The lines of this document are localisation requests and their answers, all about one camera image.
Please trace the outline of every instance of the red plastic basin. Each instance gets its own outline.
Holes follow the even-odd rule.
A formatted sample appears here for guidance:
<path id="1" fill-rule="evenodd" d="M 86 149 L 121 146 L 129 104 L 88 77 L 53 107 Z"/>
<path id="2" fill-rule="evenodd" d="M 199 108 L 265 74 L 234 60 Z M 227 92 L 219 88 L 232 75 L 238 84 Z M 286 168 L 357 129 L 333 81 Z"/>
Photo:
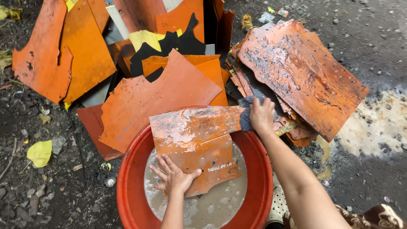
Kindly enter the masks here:
<path id="1" fill-rule="evenodd" d="M 238 131 L 230 135 L 245 158 L 247 191 L 241 208 L 222 228 L 263 228 L 273 198 L 269 157 L 254 132 Z M 144 170 L 153 148 L 153 134 L 147 126 L 134 138 L 122 159 L 117 178 L 117 207 L 126 229 L 154 229 L 161 225 L 144 193 Z"/>

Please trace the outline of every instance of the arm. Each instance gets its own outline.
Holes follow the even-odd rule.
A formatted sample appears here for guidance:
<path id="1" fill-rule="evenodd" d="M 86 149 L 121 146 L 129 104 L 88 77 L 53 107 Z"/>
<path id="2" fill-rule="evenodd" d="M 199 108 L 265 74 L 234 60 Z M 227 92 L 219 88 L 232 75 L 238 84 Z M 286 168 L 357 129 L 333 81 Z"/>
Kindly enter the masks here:
<path id="1" fill-rule="evenodd" d="M 267 150 L 298 229 L 350 228 L 308 166 L 273 131 L 274 103 L 257 98 L 250 121 Z"/>
<path id="2" fill-rule="evenodd" d="M 153 188 L 164 190 L 168 193 L 168 205 L 162 220 L 161 229 L 182 229 L 184 193 L 191 186 L 192 181 L 202 173 L 201 169 L 194 170 L 190 174 L 184 174 L 183 171 L 167 156 L 156 155 L 155 158 L 160 163 L 162 169 L 150 166 L 150 169 L 159 176 L 164 184 L 153 185 Z"/>

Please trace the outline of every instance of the dirty water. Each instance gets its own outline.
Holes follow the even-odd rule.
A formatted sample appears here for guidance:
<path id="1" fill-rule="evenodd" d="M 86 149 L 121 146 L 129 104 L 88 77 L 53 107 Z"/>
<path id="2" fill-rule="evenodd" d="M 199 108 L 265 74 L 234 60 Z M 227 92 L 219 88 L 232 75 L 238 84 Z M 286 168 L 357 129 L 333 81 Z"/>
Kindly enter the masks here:
<path id="1" fill-rule="evenodd" d="M 149 165 L 158 167 L 155 154 L 154 148 L 146 165 L 144 191 L 151 210 L 162 221 L 168 199 L 163 191 L 152 188 L 152 185 L 161 182 L 161 179 L 149 168 Z M 235 143 L 232 145 L 232 158 L 237 162 L 239 173 L 242 176 L 214 186 L 208 194 L 186 198 L 184 200 L 184 228 L 220 228 L 227 224 L 240 209 L 246 195 L 247 170 L 242 152 Z"/>
<path id="2" fill-rule="evenodd" d="M 378 97 L 362 101 L 337 134 L 341 144 L 356 156 L 383 157 L 403 152 L 402 145 L 407 147 L 405 95 L 388 90 Z"/>

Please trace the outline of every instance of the left hand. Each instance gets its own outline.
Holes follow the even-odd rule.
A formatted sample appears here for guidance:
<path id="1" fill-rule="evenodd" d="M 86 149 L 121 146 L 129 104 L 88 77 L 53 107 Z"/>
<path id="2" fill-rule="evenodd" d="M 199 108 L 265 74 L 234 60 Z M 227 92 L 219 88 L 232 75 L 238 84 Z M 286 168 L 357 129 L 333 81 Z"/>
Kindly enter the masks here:
<path id="1" fill-rule="evenodd" d="M 162 156 L 157 154 L 155 158 L 166 174 L 153 165 L 150 165 L 150 169 L 164 182 L 162 185 L 153 185 L 153 188 L 164 190 L 169 196 L 172 194 L 184 195 L 191 186 L 192 181 L 202 174 L 201 169 L 194 170 L 190 174 L 185 174 L 166 154 Z"/>

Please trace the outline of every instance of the wet ground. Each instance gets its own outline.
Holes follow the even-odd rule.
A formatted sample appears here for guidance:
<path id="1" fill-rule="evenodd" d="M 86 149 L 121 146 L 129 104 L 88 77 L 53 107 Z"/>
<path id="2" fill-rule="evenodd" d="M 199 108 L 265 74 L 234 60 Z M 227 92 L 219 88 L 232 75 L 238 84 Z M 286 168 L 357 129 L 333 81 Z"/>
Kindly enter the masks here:
<path id="1" fill-rule="evenodd" d="M 407 92 L 407 3 L 404 0 L 225 1 L 225 8 L 236 13 L 232 44 L 246 34 L 240 25 L 244 14 L 251 14 L 254 26 L 262 26 L 258 18 L 267 7 L 276 11 L 284 7 L 289 11 L 286 20 L 303 21 L 305 27 L 317 32 L 321 41 L 333 48 L 334 58 L 371 90 L 367 103 L 362 102 L 366 107 L 359 107 L 359 113 L 352 117 L 355 123 L 363 124 L 352 130 L 356 133 L 352 139 L 346 139 L 343 134 L 333 144 L 319 142 L 325 151 L 316 143 L 294 150 L 319 178 L 329 182 L 326 189 L 336 204 L 351 206 L 354 213 L 362 213 L 385 203 L 383 198 L 387 196 L 391 200 L 388 204 L 406 220 L 407 112 L 405 99 L 402 100 Z M 1 50 L 24 47 L 41 3 L 41 0 L 23 0 L 21 5 L 14 0 L 1 3 L 24 10 L 20 21 L 0 27 Z M 280 19 L 283 18 L 277 16 L 274 22 Z M 0 228 L 120 228 L 116 190 L 104 185 L 107 177 L 117 175 L 120 160 L 111 162 L 111 172 L 101 172 L 99 166 L 103 159 L 75 113 L 80 106 L 66 112 L 9 78 L 13 79 L 13 74 L 6 68 L 0 75 L 0 87 L 8 84 L 13 87 L 0 91 L 0 172 L 8 164 L 14 138 L 18 144 L 16 157 L 0 180 Z M 387 100 L 387 95 L 392 95 L 397 103 Z M 51 122 L 46 125 L 37 117 L 41 108 L 50 110 Z M 383 120 L 398 128 L 388 130 Z M 27 145 L 22 143 L 22 129 L 28 131 Z M 373 147 L 366 141 L 354 141 L 369 134 L 379 134 L 371 144 Z M 47 166 L 43 169 L 27 166 L 26 152 L 33 143 L 58 136 L 67 142 L 58 155 L 51 156 Z M 83 168 L 74 171 L 73 167 L 80 164 Z M 38 200 L 30 198 L 33 191 L 41 192 L 43 184 L 46 185 L 44 195 Z M 29 206 L 36 205 L 36 201 L 39 208 L 29 216 Z"/>

